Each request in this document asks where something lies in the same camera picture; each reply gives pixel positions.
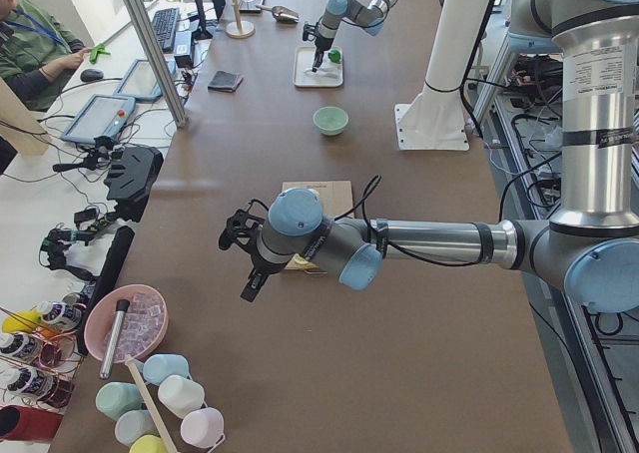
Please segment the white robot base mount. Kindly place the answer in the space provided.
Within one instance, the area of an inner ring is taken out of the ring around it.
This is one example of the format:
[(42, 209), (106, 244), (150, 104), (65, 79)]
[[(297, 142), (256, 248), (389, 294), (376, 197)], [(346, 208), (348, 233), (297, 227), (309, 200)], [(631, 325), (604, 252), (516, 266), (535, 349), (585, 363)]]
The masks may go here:
[(405, 151), (466, 151), (460, 93), (477, 37), (494, 0), (444, 0), (422, 91), (395, 106), (398, 146)]

